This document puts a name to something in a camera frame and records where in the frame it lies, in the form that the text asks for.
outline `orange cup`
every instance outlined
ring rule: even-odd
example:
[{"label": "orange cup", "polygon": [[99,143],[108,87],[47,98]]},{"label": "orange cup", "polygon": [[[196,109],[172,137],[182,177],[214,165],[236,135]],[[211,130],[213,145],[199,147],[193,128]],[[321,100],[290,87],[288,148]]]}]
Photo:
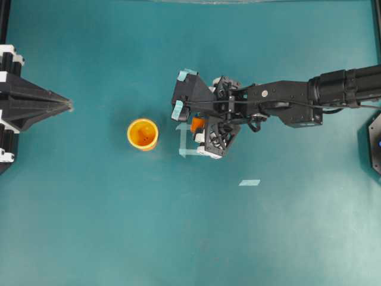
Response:
[{"label": "orange cup", "polygon": [[127,138],[135,148],[141,151],[151,151],[157,145],[159,129],[152,120],[139,118],[128,127]]}]

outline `blue tape strip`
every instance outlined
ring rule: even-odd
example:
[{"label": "blue tape strip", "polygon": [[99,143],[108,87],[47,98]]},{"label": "blue tape strip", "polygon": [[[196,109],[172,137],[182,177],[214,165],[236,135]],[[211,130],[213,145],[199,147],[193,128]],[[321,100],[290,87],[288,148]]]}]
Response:
[{"label": "blue tape strip", "polygon": [[258,186],[261,180],[242,180],[239,186]]},{"label": "blue tape strip", "polygon": [[186,133],[191,129],[191,125],[186,123],[181,123],[177,125],[176,130],[180,130],[180,148],[179,154],[184,158],[188,156],[203,156],[202,154],[197,153],[195,149],[186,148]]},{"label": "blue tape strip", "polygon": [[180,117],[180,113],[183,110],[184,103],[181,100],[176,100],[176,104],[174,105],[172,112],[172,119],[178,120]]},{"label": "blue tape strip", "polygon": [[193,74],[196,76],[197,71],[190,70],[190,69],[184,69],[184,70],[180,71],[179,76],[177,77],[177,80],[180,82],[183,82],[185,80],[187,74]]}]

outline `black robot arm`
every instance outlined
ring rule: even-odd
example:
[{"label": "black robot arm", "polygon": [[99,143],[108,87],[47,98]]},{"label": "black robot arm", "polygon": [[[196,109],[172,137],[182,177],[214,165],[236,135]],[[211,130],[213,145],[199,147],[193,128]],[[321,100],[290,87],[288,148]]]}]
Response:
[{"label": "black robot arm", "polygon": [[362,105],[381,97],[381,66],[325,73],[308,82],[279,81],[245,88],[222,76],[208,87],[199,74],[181,71],[172,97],[172,119],[186,122],[191,113],[205,120],[195,140],[199,152],[214,158],[226,155],[239,125],[254,132],[270,116],[288,126],[303,128],[323,124],[324,114],[344,108],[376,108]]}]

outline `orange object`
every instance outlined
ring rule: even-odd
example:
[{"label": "orange object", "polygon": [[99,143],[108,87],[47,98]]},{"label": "orange object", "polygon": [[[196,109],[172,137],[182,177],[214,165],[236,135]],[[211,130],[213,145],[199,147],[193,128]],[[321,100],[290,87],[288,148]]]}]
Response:
[{"label": "orange object", "polygon": [[156,124],[146,118],[132,122],[127,130],[127,138],[132,146],[141,151],[151,151],[157,145],[159,130]]},{"label": "orange object", "polygon": [[205,119],[193,117],[192,125],[190,126],[190,131],[192,133],[195,133],[197,128],[204,128],[204,125],[205,125]]}]

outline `black metal plate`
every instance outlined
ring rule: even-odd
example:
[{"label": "black metal plate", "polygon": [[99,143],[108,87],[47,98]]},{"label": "black metal plate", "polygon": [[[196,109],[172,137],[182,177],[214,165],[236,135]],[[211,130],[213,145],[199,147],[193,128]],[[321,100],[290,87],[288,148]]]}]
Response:
[{"label": "black metal plate", "polygon": [[368,132],[371,164],[381,175],[381,114],[369,125]]}]

